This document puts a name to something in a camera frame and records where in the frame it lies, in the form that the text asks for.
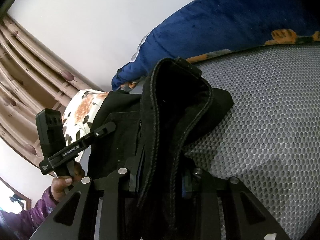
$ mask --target purple floral shirt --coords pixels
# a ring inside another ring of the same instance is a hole
[[[43,193],[34,208],[19,214],[0,211],[4,221],[19,240],[29,240],[34,231],[52,212],[58,203],[51,194],[51,187]]]

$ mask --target curtain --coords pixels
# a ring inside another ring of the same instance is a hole
[[[8,16],[0,23],[0,136],[32,164],[43,160],[35,116],[64,112],[82,89],[91,89]]]

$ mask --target wall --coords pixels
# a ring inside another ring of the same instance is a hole
[[[0,177],[11,187],[31,199],[32,207],[51,185],[52,177],[23,159],[0,138]]]
[[[16,0],[9,14],[104,90],[141,39],[193,0]]]

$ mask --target wooden frame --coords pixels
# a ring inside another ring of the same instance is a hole
[[[8,183],[6,183],[1,177],[0,181],[5,184],[9,189],[11,189],[16,195],[18,195],[20,198],[24,199],[26,201],[26,210],[31,209],[31,199],[27,198],[25,195],[21,194],[17,190],[15,190],[13,187],[11,187]]]

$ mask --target textured gray surface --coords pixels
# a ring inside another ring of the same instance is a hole
[[[320,209],[320,43],[262,47],[199,68],[235,104],[186,155],[214,176],[239,177],[300,239]]]

